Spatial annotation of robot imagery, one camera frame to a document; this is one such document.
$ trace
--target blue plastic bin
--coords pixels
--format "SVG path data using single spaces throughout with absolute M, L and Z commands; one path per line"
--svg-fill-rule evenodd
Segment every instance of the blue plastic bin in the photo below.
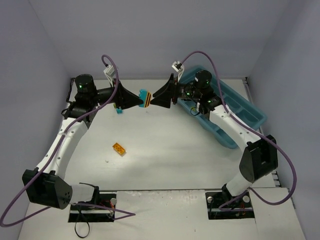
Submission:
M 182 78 L 180 79 L 180 83 L 186 84 L 195 79 L 196 72 L 200 70 L 206 70 L 202 66 L 192 67 L 184 72 Z M 263 124 L 267 120 L 267 116 L 257 107 L 255 107 L 251 102 L 244 99 L 239 93 L 234 91 L 231 87 L 225 84 L 223 81 L 220 81 L 221 91 L 223 95 L 223 99 L 229 108 L 248 126 L 257 130 L 261 124 Z M 214 89 L 217 95 L 219 94 L 217 79 L 214 74 L 212 74 L 211 87 Z M 188 114 L 191 115 L 191 108 L 195 107 L 196 104 L 193 101 L 183 101 L 178 99 L 178 103 L 183 106 L 183 108 L 187 111 Z M 224 147 L 235 149 L 237 148 L 237 144 L 217 125 L 207 120 L 202 114 L 195 116 L 199 121 L 200 125 L 213 133 L 218 142 Z

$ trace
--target orange lego brick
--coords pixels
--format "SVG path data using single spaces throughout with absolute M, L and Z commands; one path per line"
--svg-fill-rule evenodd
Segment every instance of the orange lego brick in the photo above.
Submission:
M 126 150 L 117 142 L 112 147 L 120 156 L 126 153 Z

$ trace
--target gray wall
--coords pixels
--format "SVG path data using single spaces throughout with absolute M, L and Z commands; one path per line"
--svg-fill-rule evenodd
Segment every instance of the gray wall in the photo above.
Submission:
M 248 76 L 289 0 L 30 0 L 72 76 L 169 77 L 171 63 L 208 52 L 221 76 Z M 190 64 L 209 67 L 202 57 Z
M 320 1 L 292 0 L 249 78 L 264 126 L 295 164 L 294 203 L 308 240 L 320 239 Z M 279 177 L 291 187 L 283 157 Z
M 59 127 L 69 76 L 27 0 L 0 2 L 0 214 L 23 187 L 22 174 L 43 158 Z M 26 214 L 24 194 L 6 222 Z M 15 240 L 21 224 L 0 227 Z

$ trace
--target cable connector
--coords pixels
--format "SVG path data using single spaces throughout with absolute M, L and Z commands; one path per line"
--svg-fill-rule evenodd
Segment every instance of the cable connector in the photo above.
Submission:
M 115 75 L 114 66 L 112 64 L 107 65 L 106 68 L 103 70 L 103 73 L 106 76 L 106 78 L 109 80 L 111 87 L 113 87 L 114 86 L 113 76 Z
M 180 78 L 182 77 L 182 74 L 184 74 L 185 66 L 180 61 L 174 61 L 172 63 L 172 68 L 178 73 L 178 82 L 179 82 Z

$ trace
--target purple cable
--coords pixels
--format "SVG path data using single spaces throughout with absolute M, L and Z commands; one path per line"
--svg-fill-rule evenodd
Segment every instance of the purple cable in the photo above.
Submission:
M 220 78 L 219 78 L 219 75 L 218 75 L 218 71 L 217 71 L 216 66 L 215 66 L 214 62 L 212 61 L 211 57 L 210 57 L 208 54 L 206 54 L 205 52 L 203 52 L 203 51 L 193 51 L 193 52 L 191 52 L 188 56 L 186 56 L 186 57 L 182 60 L 181 63 L 183 64 L 191 55 L 197 54 L 197 53 L 198 53 L 198 54 L 203 54 L 203 55 L 205 55 L 205 56 L 208 58 L 208 60 L 210 61 L 211 65 L 212 65 L 212 67 L 213 67 L 214 73 L 215 73 L 216 82 L 217 82 L 217 85 L 218 85 L 218 90 L 219 90 L 219 94 L 220 94 L 220 98 L 221 98 L 222 105 L 223 105 L 225 111 L 226 111 L 227 113 L 229 113 L 229 110 L 228 110 L 228 108 L 227 108 L 227 106 L 226 106 L 224 97 L 223 97 L 223 95 L 222 95 L 221 86 L 220 86 Z M 273 205 L 273 206 L 283 204 L 284 202 L 286 202 L 288 199 L 291 198 L 291 196 L 294 194 L 294 192 L 295 192 L 295 190 L 296 190 L 296 187 L 297 187 L 297 173 L 296 173 L 296 169 L 295 169 L 294 164 L 293 164 L 292 161 L 290 160 L 289 156 L 288 156 L 277 144 L 275 144 L 275 143 L 274 143 L 273 141 L 271 141 L 269 138 L 265 137 L 263 134 L 255 131 L 255 130 L 251 129 L 250 127 L 242 124 L 242 122 L 240 122 L 240 121 L 239 121 L 235 116 L 233 116 L 232 114 L 230 114 L 230 117 L 231 117 L 236 123 L 238 123 L 240 126 L 242 126 L 243 128 L 245 128 L 246 130 L 250 131 L 251 133 L 253 133 L 253 134 L 257 135 L 257 136 L 259 136 L 261 139 L 263 139 L 263 140 L 267 141 L 269 144 L 271 144 L 274 148 L 276 148 L 276 149 L 284 156 L 284 158 L 285 158 L 286 161 L 288 162 L 288 164 L 289 164 L 289 166 L 290 166 L 290 168 L 291 168 L 291 171 L 292 171 L 292 175 L 293 175 L 293 183 L 292 183 L 292 188 L 291 188 L 291 190 L 289 191 L 288 195 L 287 195 L 284 199 L 282 199 L 282 200 L 280 200 L 280 201 L 277 201 L 277 202 L 270 202 L 270 201 L 267 201 L 267 200 L 263 199 L 263 197 L 260 196 L 260 195 L 259 195 L 254 189 L 252 189 L 251 187 L 248 188 L 248 189 L 250 189 L 261 201 L 263 201 L 263 202 L 266 203 L 266 204 Z M 230 200 L 230 201 L 231 201 L 230 203 L 232 203 L 233 201 L 235 201 L 236 198 L 237 198 L 237 197 L 235 197 L 235 198 L 233 198 L 232 200 Z
M 101 110 L 103 107 L 105 107 L 108 103 L 111 102 L 111 100 L 114 98 L 114 96 L 116 95 L 117 93 L 117 89 L 118 89 L 118 86 L 119 86 L 119 75 L 118 75 L 118 70 L 116 68 L 116 64 L 114 63 L 114 61 L 108 56 L 108 55 L 102 55 L 102 61 L 103 61 L 103 64 L 105 64 L 105 61 L 104 61 L 104 58 L 107 58 L 111 64 L 113 65 L 114 67 L 114 71 L 115 71 L 115 78 L 116 78 L 116 83 L 115 83 L 115 87 L 114 87 L 114 90 L 110 96 L 110 98 L 104 103 L 102 104 L 100 107 L 90 111 L 90 112 L 87 112 L 85 114 L 83 114 L 82 116 L 78 117 L 77 119 L 75 119 L 73 122 L 71 122 L 64 130 L 64 134 L 61 136 L 59 142 L 57 143 L 56 147 L 54 148 L 53 152 L 52 152 L 52 155 L 50 156 L 49 160 L 47 161 L 47 163 L 43 166 L 43 168 L 21 189 L 21 191 L 13 198 L 13 200 L 9 203 L 9 205 L 6 207 L 6 209 L 4 210 L 3 214 L 1 215 L 0 217 L 0 226 L 3 227 L 3 228 L 7 228 L 7 227 L 12 227 L 14 225 L 17 225 L 21 222 L 23 222 L 24 220 L 27 220 L 31 217 L 33 217 L 34 215 L 36 214 L 39 214 L 47 209 L 49 209 L 50 207 L 45 207 L 39 211 L 36 211 L 32 214 L 30 214 L 29 216 L 26 216 L 18 221 L 15 221 L 13 223 L 9 223 L 9 224 L 5 224 L 4 223 L 4 219 L 7 215 L 7 213 L 9 212 L 9 210 L 12 208 L 12 206 L 15 204 L 15 202 L 20 198 L 20 196 L 25 192 L 25 190 L 27 190 L 30 185 L 44 172 L 44 170 L 49 166 L 49 164 L 51 163 L 51 161 L 53 160 L 54 156 L 56 155 L 57 151 L 59 150 L 63 140 L 65 139 L 65 134 L 68 132 L 68 130 L 71 128 L 71 126 L 73 124 L 75 124 L 76 122 L 82 120 L 83 118 L 85 118 L 86 116 L 90 115 L 90 114 L 93 114 L 99 110 Z
M 218 209 L 219 209 L 220 211 L 226 211 L 226 212 L 252 212 L 253 209 L 247 209 L 247 208 L 245 208 L 245 209 L 223 209 L 224 206 L 227 206 L 227 205 L 233 203 L 234 201 L 236 201 L 236 200 L 238 200 L 238 199 L 241 199 L 244 195 L 246 195 L 247 192 L 248 192 L 248 191 L 245 190 L 245 191 L 244 191 L 243 193 L 241 193 L 240 195 L 238 195 L 238 196 L 236 196 L 235 198 L 232 198 L 231 200 L 229 200 L 229 201 L 225 202 L 224 204 L 220 205 L 220 206 L 218 207 Z
M 136 215 L 135 213 L 132 213 L 129 211 L 123 211 L 123 210 L 116 209 L 116 208 L 111 208 L 111 207 L 107 207 L 107 206 L 100 206 L 100 205 L 95 205 L 95 204 L 90 204 L 90 203 L 85 203 L 85 202 L 78 202 L 76 205 L 86 206 L 86 207 L 94 207 L 94 208 L 105 209 L 105 210 L 110 210 L 110 211 L 126 214 L 126 216 L 116 217 L 116 218 L 113 218 L 113 220 L 125 219 L 125 218 L 133 217 Z

